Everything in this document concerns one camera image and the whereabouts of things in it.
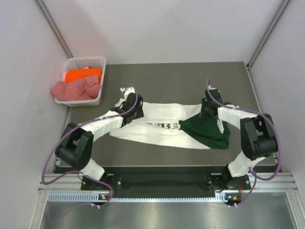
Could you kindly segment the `white green ringer t-shirt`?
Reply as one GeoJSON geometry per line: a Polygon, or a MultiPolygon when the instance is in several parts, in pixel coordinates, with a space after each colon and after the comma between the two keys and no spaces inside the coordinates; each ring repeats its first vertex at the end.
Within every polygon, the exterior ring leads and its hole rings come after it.
{"type": "Polygon", "coordinates": [[[226,122],[200,117],[201,105],[144,102],[144,116],[112,130],[119,139],[188,149],[228,149],[230,130],[226,122]]]}

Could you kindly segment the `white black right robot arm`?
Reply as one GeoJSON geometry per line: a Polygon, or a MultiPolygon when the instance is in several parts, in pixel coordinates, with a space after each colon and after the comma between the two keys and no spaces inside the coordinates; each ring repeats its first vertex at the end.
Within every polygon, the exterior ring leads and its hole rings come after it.
{"type": "Polygon", "coordinates": [[[225,189],[232,189],[245,182],[249,169],[278,151],[275,126],[269,114],[242,109],[222,103],[217,88],[208,88],[202,99],[201,117],[216,118],[240,130],[241,152],[222,172],[225,189]]]}

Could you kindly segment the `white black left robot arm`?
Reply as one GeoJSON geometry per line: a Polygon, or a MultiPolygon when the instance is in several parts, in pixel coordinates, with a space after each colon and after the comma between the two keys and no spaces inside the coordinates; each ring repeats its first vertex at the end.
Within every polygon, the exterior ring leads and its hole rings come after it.
{"type": "Polygon", "coordinates": [[[57,158],[91,179],[97,189],[108,184],[105,170],[92,159],[93,143],[112,130],[120,129],[133,120],[144,117],[142,96],[131,92],[106,114],[82,124],[66,126],[61,142],[55,147],[57,158]]]}

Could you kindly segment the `pink crumpled t-shirt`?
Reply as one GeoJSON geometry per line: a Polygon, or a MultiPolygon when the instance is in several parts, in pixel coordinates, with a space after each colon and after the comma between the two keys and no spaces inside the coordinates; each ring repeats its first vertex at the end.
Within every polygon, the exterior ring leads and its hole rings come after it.
{"type": "Polygon", "coordinates": [[[92,100],[101,89],[97,75],[87,76],[70,83],[57,82],[50,90],[54,98],[64,101],[92,100]]]}

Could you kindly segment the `white plastic laundry basket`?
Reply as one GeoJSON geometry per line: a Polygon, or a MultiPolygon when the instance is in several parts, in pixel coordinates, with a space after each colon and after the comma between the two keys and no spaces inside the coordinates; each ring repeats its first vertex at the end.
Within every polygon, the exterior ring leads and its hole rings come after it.
{"type": "Polygon", "coordinates": [[[51,88],[54,101],[68,107],[99,105],[105,67],[103,56],[69,58],[59,81],[51,88]]]}

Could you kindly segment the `orange folded t-shirt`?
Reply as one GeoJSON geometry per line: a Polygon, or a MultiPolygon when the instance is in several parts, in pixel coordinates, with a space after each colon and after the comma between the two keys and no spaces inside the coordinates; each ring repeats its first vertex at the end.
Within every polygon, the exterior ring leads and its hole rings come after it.
{"type": "Polygon", "coordinates": [[[102,69],[101,68],[71,69],[66,72],[63,81],[66,83],[70,83],[80,78],[92,76],[92,75],[97,75],[99,77],[99,82],[101,82],[102,69]]]}

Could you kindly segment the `light pink garment in basket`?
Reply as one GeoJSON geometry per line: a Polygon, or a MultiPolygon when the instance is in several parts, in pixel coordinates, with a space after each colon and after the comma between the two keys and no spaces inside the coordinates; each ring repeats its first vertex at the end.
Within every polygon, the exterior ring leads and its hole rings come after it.
{"type": "Polygon", "coordinates": [[[62,77],[62,81],[63,81],[63,82],[64,82],[65,79],[66,79],[66,74],[67,74],[67,71],[61,72],[61,77],[62,77]]]}

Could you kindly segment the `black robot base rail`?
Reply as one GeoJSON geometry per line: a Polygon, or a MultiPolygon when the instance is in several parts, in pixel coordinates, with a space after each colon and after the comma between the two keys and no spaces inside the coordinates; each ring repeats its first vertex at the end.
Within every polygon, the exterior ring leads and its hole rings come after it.
{"type": "Polygon", "coordinates": [[[248,191],[249,177],[236,188],[225,189],[225,166],[127,166],[105,167],[102,181],[115,198],[205,198],[218,191],[248,191]]]}

